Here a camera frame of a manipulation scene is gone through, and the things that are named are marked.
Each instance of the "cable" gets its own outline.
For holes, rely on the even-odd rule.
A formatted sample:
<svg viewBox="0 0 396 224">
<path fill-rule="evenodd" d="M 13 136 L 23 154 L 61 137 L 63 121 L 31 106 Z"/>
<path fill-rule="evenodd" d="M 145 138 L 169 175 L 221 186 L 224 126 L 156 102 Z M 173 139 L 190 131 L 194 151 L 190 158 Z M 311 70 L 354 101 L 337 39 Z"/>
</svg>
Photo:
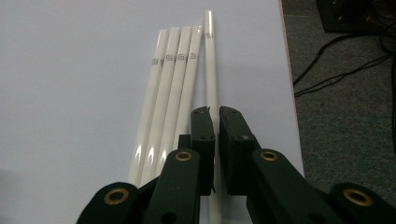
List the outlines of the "cable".
<svg viewBox="0 0 396 224">
<path fill-rule="evenodd" d="M 309 64 L 308 67 L 306 67 L 305 71 L 303 71 L 303 72 L 293 81 L 293 86 L 295 86 L 298 82 L 300 82 L 301 79 L 302 79 L 303 77 L 305 77 L 305 75 L 311 70 L 311 68 L 315 65 L 315 63 L 317 63 L 317 61 L 319 60 L 320 56 L 323 54 L 323 52 L 324 52 L 324 50 L 325 50 L 326 48 L 328 48 L 329 46 L 331 46 L 331 45 L 333 45 L 333 44 L 335 44 L 335 43 L 338 43 L 338 42 L 340 42 L 340 41 L 342 41 L 342 40 L 350 39 L 350 38 L 356 38 L 356 37 L 360 37 L 360 36 L 366 36 L 366 35 L 363 35 L 363 34 L 341 35 L 341 36 L 336 37 L 335 39 L 333 39 L 333 40 L 330 41 L 329 43 L 325 44 L 324 46 L 322 46 L 322 47 L 320 48 L 320 50 L 318 51 L 317 56 L 315 57 L 314 61 L 312 61 L 312 63 Z"/>
<path fill-rule="evenodd" d="M 354 69 L 354 70 L 352 70 L 350 72 L 346 72 L 346 73 L 343 73 L 341 75 L 337 75 L 337 76 L 334 76 L 334 77 L 329 77 L 329 78 L 327 78 L 327 79 L 325 79 L 323 81 L 320 81 L 319 83 L 317 83 L 317 84 L 315 84 L 315 85 L 313 85 L 313 86 L 311 86 L 309 88 L 306 88 L 306 89 L 304 89 L 302 91 L 297 91 L 296 93 L 294 93 L 294 97 L 299 97 L 299 96 L 302 96 L 302 95 L 305 95 L 305 94 L 308 94 L 308 93 L 311 93 L 311 92 L 320 91 L 320 90 L 322 90 L 322 89 L 324 89 L 326 87 L 334 85 L 335 83 L 341 81 L 344 77 L 347 77 L 347 76 L 350 76 L 350 75 L 354 75 L 354 74 L 358 73 L 361 70 L 364 70 L 364 69 L 367 69 L 367 68 L 370 68 L 370 67 L 374 67 L 376 65 L 381 64 L 387 58 L 389 58 L 389 56 L 390 56 L 389 54 L 383 55 L 383 56 L 381 56 L 379 58 L 376 58 L 376 59 L 374 59 L 374 60 L 372 60 L 372 61 L 370 61 L 368 63 L 365 63 L 364 65 L 359 66 L 358 68 L 356 68 L 356 69 Z"/>
<path fill-rule="evenodd" d="M 396 13 L 394 12 L 394 9 L 396 8 L 396 1 L 387 1 L 387 6 L 390 14 L 392 14 L 396 18 Z"/>
<path fill-rule="evenodd" d="M 373 12 L 378 18 L 382 20 L 393 21 L 395 20 L 396 14 L 392 12 L 391 4 L 392 3 L 390 1 L 375 1 L 373 2 Z"/>
<path fill-rule="evenodd" d="M 384 30 L 384 32 L 381 33 L 381 36 L 379 37 L 379 44 L 382 48 L 382 50 L 384 50 L 387 53 L 396 53 L 396 46 L 393 46 L 394 49 L 391 49 L 387 46 L 387 43 L 385 42 L 386 37 L 393 39 L 393 41 L 396 42 L 396 36 L 392 35 L 394 34 L 394 32 L 390 32 L 389 29 L 394 29 L 393 26 L 396 25 L 396 22 L 391 23 L 389 26 L 387 26 Z"/>
<path fill-rule="evenodd" d="M 392 85 L 392 141 L 396 154 L 396 54 L 393 55 L 390 80 Z"/>
</svg>

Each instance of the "floor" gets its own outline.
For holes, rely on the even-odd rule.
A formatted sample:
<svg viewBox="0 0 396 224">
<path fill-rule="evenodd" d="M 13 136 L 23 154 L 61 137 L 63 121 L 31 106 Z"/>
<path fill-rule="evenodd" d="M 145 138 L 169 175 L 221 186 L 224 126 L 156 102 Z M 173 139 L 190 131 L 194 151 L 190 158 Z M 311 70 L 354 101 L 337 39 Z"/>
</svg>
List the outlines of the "floor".
<svg viewBox="0 0 396 224">
<path fill-rule="evenodd" d="M 340 34 L 324 33 L 315 0 L 283 0 L 283 11 L 296 78 L 320 47 Z M 384 54 L 378 36 L 342 41 L 324 52 L 295 90 Z M 305 177 L 313 186 L 329 192 L 336 183 L 353 182 L 396 206 L 390 67 L 387 59 L 322 91 L 296 98 Z"/>
</svg>

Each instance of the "black device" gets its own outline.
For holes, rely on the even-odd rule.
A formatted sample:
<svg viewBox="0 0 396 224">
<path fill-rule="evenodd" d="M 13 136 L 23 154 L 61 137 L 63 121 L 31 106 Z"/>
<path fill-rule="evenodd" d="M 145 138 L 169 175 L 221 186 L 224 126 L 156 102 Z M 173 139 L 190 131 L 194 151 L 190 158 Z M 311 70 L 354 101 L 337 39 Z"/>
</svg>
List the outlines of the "black device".
<svg viewBox="0 0 396 224">
<path fill-rule="evenodd" d="M 261 148 L 242 114 L 220 108 L 219 150 L 227 193 L 246 195 L 255 224 L 396 223 L 396 209 L 360 185 L 310 186 L 280 152 Z M 161 175 L 140 189 L 100 189 L 77 224 L 197 224 L 201 195 L 214 193 L 215 134 L 207 107 L 191 112 L 191 135 L 179 137 Z"/>
<path fill-rule="evenodd" d="M 325 32 L 379 34 L 384 27 L 373 20 L 378 7 L 373 0 L 317 0 Z"/>
</svg>

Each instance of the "white rod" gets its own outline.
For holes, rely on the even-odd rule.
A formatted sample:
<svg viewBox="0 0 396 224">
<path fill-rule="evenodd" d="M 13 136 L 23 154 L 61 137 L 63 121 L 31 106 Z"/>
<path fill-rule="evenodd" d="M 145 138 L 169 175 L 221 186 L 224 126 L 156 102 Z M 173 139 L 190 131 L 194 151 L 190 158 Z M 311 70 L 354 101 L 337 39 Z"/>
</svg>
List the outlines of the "white rod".
<svg viewBox="0 0 396 224">
<path fill-rule="evenodd" d="M 139 125 L 137 127 L 136 137 L 134 139 L 134 152 L 131 158 L 131 166 L 127 181 L 137 187 L 140 184 L 140 176 L 143 170 L 143 161 L 146 155 L 147 143 L 149 140 L 149 129 L 154 111 L 155 101 L 157 98 L 158 86 L 163 70 L 163 58 L 165 56 L 166 44 L 168 42 L 168 31 L 161 30 L 158 36 L 157 47 L 151 62 L 151 68 L 148 75 L 148 85 L 146 95 L 140 113 Z"/>
<path fill-rule="evenodd" d="M 187 58 L 191 41 L 191 28 L 183 27 L 180 42 L 178 44 L 175 72 L 172 79 L 171 92 L 169 94 L 168 107 L 166 108 L 165 123 L 163 125 L 163 137 L 160 144 L 160 154 L 157 160 L 155 176 L 159 176 L 163 170 L 166 156 L 173 150 L 173 140 L 177 123 L 178 108 L 180 106 L 181 91 L 183 89 L 186 72 Z"/>
<path fill-rule="evenodd" d="M 213 12 L 205 12 L 205 68 L 206 68 L 206 103 L 210 107 L 210 117 L 213 121 L 213 128 L 216 136 L 215 144 L 215 177 L 213 185 L 216 193 L 209 196 L 209 223 L 222 223 L 221 209 L 221 179 L 219 160 L 219 106 L 216 78 L 216 57 Z"/>
<path fill-rule="evenodd" d="M 177 148 L 178 136 L 180 134 L 189 133 L 192 96 L 194 94 L 195 88 L 201 39 L 202 26 L 195 25 L 192 28 L 189 59 L 187 60 L 186 75 L 184 76 L 183 91 L 181 94 L 180 107 L 177 114 L 177 125 L 173 141 L 173 149 Z"/>
<path fill-rule="evenodd" d="M 158 89 L 152 117 L 148 146 L 144 158 L 143 173 L 139 187 L 147 184 L 155 176 L 155 167 L 157 165 L 161 137 L 163 135 L 163 123 L 165 121 L 166 107 L 168 105 L 169 92 L 171 90 L 179 39 L 180 31 L 178 27 L 172 27 L 163 62 L 163 72 L 161 73 L 160 87 Z"/>
</svg>

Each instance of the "white surface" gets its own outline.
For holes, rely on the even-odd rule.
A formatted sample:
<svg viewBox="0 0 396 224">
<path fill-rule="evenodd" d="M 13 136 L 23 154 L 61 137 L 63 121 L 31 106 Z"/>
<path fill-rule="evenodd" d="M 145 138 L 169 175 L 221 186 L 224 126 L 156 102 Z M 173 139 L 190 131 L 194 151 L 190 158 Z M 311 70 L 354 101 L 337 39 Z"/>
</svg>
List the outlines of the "white surface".
<svg viewBox="0 0 396 224">
<path fill-rule="evenodd" d="M 148 75 L 148 85 L 146 87 L 145 100 L 140 112 L 134 147 L 132 148 L 131 166 L 129 168 L 128 183 L 135 186 L 140 184 L 140 177 L 143 171 L 142 160 L 146 155 L 149 140 L 149 130 L 151 128 L 152 115 L 154 114 L 155 101 L 157 99 L 158 86 L 160 85 L 161 72 L 163 70 L 163 58 L 165 57 L 168 43 L 168 30 L 161 30 L 158 35 L 157 47 L 152 58 L 151 68 Z"/>
<path fill-rule="evenodd" d="M 140 186 L 146 185 L 155 176 L 158 156 L 160 154 L 161 137 L 163 136 L 163 125 L 165 122 L 166 108 L 168 106 L 169 93 L 171 91 L 172 78 L 177 57 L 180 31 L 178 27 L 172 27 L 169 31 L 168 46 L 163 62 L 160 86 L 158 88 L 157 100 L 155 102 L 154 114 L 152 115 L 151 128 L 149 130 L 148 148 L 143 164 L 143 172 Z"/>
<path fill-rule="evenodd" d="M 0 223 L 74 223 L 97 190 L 126 181 L 158 31 L 202 24 L 206 9 L 219 105 L 303 171 L 277 1 L 5 0 Z M 193 108 L 205 105 L 203 58 Z M 225 223 L 250 223 L 243 199 L 226 200 Z"/>
<path fill-rule="evenodd" d="M 181 91 L 183 89 L 184 74 L 186 72 L 187 57 L 191 41 L 191 28 L 185 26 L 181 29 L 178 43 L 175 71 L 172 78 L 171 91 L 169 93 L 168 107 L 166 108 L 165 122 L 163 124 L 163 136 L 161 138 L 159 157 L 155 168 L 155 177 L 161 174 L 166 156 L 173 150 L 173 140 L 177 124 L 178 108 L 180 106 Z"/>
<path fill-rule="evenodd" d="M 206 77 L 206 104 L 209 107 L 210 118 L 213 122 L 215 132 L 215 167 L 213 177 L 213 187 L 216 193 L 209 196 L 209 223 L 222 223 L 221 209 L 221 172 L 219 159 L 219 104 L 218 104 L 218 77 L 216 73 L 216 53 L 215 53 L 215 25 L 212 10 L 205 11 L 204 25 L 205 39 L 205 77 Z"/>
</svg>

